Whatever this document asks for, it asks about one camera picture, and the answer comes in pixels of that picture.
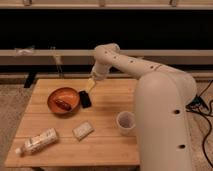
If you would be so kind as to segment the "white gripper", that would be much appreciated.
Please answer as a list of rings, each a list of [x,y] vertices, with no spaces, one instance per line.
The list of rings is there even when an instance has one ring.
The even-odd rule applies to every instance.
[[[96,81],[104,80],[107,77],[108,69],[100,65],[94,65],[91,71],[91,77],[88,79],[85,91],[89,93],[95,86]]]

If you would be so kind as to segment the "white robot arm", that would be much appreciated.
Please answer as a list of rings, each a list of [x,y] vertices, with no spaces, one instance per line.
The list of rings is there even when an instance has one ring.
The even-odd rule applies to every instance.
[[[120,53],[115,43],[98,45],[91,77],[114,67],[137,80],[133,107],[140,171],[195,171],[186,106],[197,94],[191,74]]]

